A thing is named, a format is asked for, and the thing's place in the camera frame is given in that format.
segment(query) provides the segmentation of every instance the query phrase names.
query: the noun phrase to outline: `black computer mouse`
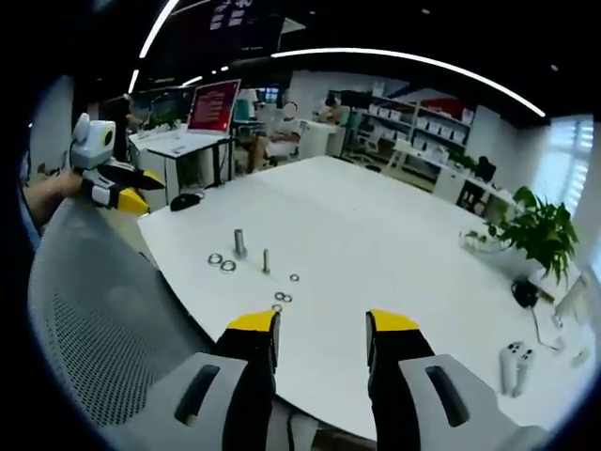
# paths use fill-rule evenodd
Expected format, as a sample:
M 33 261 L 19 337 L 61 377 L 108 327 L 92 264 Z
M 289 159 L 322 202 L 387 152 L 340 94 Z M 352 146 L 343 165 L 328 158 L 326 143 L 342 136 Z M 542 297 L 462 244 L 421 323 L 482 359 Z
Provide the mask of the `black computer mouse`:
M 196 194 L 183 193 L 171 201 L 169 208 L 171 211 L 185 210 L 192 205 L 200 202 L 201 197 Z

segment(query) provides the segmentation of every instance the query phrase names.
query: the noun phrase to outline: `white controller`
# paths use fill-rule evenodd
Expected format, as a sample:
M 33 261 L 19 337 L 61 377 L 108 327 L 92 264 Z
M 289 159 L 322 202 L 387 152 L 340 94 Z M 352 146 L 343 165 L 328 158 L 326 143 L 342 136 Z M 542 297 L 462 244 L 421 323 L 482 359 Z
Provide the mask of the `white controller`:
M 524 343 L 516 341 L 501 350 L 501 392 L 511 395 L 517 384 L 517 360 L 524 353 Z
M 517 360 L 517 381 L 514 387 L 513 397 L 519 397 L 524 393 L 524 387 L 528 380 L 528 375 L 531 372 L 532 363 L 534 361 L 534 351 L 526 350 Z

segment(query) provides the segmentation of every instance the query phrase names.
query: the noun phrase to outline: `window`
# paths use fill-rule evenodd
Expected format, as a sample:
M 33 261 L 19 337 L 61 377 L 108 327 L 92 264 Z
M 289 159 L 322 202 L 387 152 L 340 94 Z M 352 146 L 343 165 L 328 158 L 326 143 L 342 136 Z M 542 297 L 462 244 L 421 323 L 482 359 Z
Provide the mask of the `window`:
M 256 91 L 260 101 L 265 103 L 275 103 L 278 100 L 277 87 L 259 87 Z
M 592 117 L 552 120 L 532 190 L 549 202 L 563 202 L 574 214 L 589 170 L 592 148 Z
M 591 267 L 593 268 L 593 274 L 596 276 L 599 284 L 601 284 L 601 233 L 599 233 L 597 245 L 594 247 Z

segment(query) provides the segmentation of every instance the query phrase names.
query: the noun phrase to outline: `red sign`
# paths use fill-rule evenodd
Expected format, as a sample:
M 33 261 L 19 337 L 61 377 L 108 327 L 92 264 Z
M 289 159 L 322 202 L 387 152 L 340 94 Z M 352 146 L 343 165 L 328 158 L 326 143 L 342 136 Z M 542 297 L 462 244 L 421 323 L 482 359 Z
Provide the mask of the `red sign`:
M 199 86 L 194 91 L 188 130 L 229 133 L 240 80 Z

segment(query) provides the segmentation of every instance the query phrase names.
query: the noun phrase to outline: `white cabinet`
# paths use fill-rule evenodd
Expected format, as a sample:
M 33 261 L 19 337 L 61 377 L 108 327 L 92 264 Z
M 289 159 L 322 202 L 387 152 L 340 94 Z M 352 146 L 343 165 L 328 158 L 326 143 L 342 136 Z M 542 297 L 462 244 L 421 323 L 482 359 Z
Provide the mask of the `white cabinet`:
M 465 179 L 451 172 L 449 169 L 442 167 L 439 177 L 434 186 L 432 193 L 436 197 L 446 200 L 452 204 L 456 204 L 463 189 Z

